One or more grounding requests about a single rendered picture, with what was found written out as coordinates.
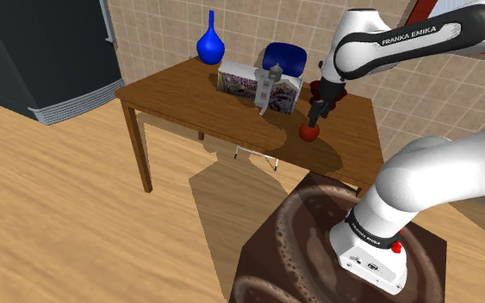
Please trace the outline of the brown patterned robot stand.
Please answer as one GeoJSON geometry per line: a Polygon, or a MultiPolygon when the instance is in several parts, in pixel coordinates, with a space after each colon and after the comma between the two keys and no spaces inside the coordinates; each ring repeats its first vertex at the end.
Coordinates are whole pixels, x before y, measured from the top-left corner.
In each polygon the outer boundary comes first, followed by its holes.
{"type": "Polygon", "coordinates": [[[445,303],[447,243],[414,223],[397,295],[341,268],[329,231],[356,202],[354,189],[308,173],[244,244],[228,303],[445,303]]]}

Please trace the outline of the brown wooden table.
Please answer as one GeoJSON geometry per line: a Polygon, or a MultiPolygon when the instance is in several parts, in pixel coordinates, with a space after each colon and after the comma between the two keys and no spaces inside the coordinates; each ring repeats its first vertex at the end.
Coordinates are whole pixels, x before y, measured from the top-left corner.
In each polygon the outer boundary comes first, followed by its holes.
{"type": "Polygon", "coordinates": [[[310,88],[302,88],[292,114],[264,115],[246,99],[215,88],[217,68],[193,58],[131,83],[115,92],[121,101],[143,189],[152,178],[140,136],[140,111],[195,130],[201,138],[223,139],[312,172],[358,187],[363,196],[382,167],[382,149],[371,100],[348,95],[326,118],[311,142],[299,137],[307,120],[310,88]]]}

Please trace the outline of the dark grey refrigerator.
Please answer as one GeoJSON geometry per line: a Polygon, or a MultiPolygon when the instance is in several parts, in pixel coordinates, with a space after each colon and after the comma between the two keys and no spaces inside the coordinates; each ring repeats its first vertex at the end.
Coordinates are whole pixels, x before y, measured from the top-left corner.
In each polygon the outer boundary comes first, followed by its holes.
{"type": "Polygon", "coordinates": [[[108,0],[0,0],[0,106],[52,125],[124,84],[108,0]]]}

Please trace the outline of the blue vase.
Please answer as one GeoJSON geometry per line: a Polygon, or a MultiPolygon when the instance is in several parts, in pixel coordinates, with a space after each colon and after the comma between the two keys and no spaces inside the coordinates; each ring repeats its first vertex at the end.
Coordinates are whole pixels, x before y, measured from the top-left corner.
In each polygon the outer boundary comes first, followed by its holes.
{"type": "Polygon", "coordinates": [[[208,13],[208,29],[196,43],[196,50],[199,59],[207,65],[220,63],[224,56],[225,45],[215,32],[215,13],[213,10],[208,13]]]}

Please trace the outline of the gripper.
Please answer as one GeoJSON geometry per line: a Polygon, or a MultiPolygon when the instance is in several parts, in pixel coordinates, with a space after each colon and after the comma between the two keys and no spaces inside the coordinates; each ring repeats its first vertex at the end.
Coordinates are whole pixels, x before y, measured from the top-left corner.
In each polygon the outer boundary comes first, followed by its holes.
{"type": "Polygon", "coordinates": [[[336,108],[336,102],[345,97],[345,83],[334,83],[324,77],[320,80],[318,92],[321,102],[313,102],[308,112],[308,126],[315,127],[320,114],[323,119],[336,108]]]}

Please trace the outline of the dark red lumpy object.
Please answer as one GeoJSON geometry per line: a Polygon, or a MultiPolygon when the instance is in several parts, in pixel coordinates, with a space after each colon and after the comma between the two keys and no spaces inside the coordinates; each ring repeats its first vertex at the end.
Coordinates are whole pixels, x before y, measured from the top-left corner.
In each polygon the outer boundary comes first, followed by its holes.
{"type": "Polygon", "coordinates": [[[318,87],[319,87],[320,80],[315,80],[310,83],[310,91],[311,91],[311,98],[309,99],[309,103],[312,105],[313,102],[321,102],[318,87]]]}

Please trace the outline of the blue chair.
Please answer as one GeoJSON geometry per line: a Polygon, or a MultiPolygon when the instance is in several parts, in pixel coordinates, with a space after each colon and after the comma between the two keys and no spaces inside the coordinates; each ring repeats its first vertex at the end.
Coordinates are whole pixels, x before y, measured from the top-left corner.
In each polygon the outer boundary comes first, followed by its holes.
{"type": "Polygon", "coordinates": [[[307,53],[303,48],[284,42],[272,42],[264,50],[262,67],[267,70],[279,64],[288,76],[299,77],[306,61],[307,53]]]}

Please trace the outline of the purple patterned white box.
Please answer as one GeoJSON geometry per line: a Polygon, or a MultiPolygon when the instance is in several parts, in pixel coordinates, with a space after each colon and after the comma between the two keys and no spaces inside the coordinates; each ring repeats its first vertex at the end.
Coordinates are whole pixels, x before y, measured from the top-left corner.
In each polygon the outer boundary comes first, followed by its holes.
{"type": "MultiPolygon", "coordinates": [[[[222,61],[218,69],[217,90],[234,96],[253,100],[258,81],[255,78],[257,67],[242,65],[232,61],[222,61]]],[[[303,81],[297,77],[283,74],[270,93],[269,107],[280,113],[291,114],[295,109],[302,90],[303,81]]]]}

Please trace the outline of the red apple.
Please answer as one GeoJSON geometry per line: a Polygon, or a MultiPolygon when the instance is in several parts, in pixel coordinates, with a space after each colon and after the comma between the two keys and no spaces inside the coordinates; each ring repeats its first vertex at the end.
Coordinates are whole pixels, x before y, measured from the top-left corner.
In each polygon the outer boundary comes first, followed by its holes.
{"type": "Polygon", "coordinates": [[[318,125],[311,127],[307,122],[304,122],[299,127],[299,136],[306,142],[313,142],[320,134],[318,125]]]}

